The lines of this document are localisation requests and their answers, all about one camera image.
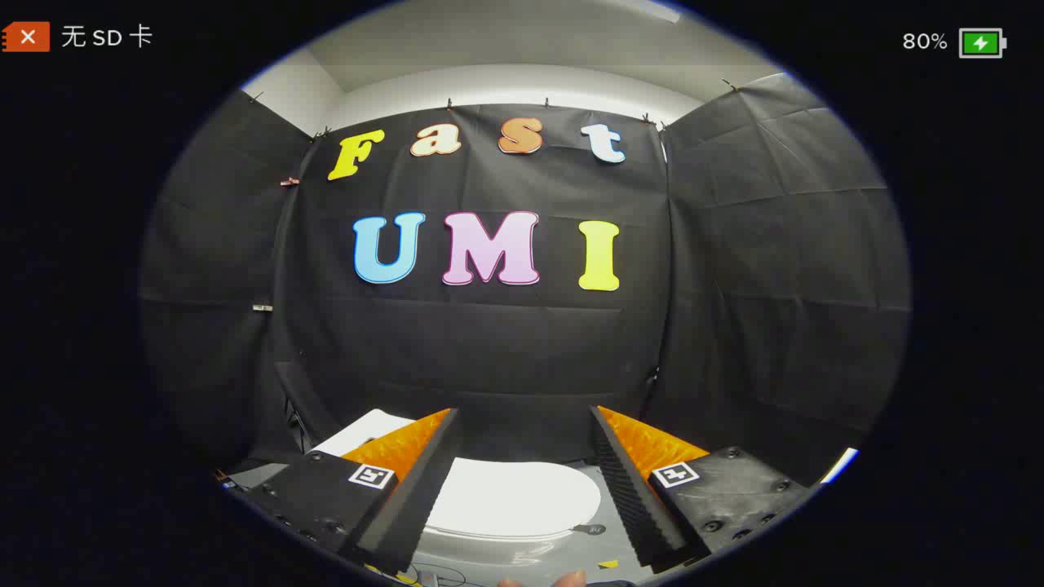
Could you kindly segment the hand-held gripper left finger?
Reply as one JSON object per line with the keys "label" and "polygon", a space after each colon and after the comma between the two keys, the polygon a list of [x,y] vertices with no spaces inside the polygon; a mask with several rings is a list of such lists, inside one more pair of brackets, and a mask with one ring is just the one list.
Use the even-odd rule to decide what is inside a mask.
{"label": "hand-held gripper left finger", "polygon": [[407,571],[462,446],[447,408],[342,452],[310,451],[242,492],[272,524],[328,558]]}

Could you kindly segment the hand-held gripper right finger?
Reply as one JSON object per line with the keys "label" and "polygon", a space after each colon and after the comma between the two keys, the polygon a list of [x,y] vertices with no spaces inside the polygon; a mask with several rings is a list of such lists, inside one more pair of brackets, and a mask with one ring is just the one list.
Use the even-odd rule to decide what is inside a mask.
{"label": "hand-held gripper right finger", "polygon": [[589,412],[591,454],[639,564],[654,571],[735,549],[812,496],[744,448],[709,451],[606,406]]}

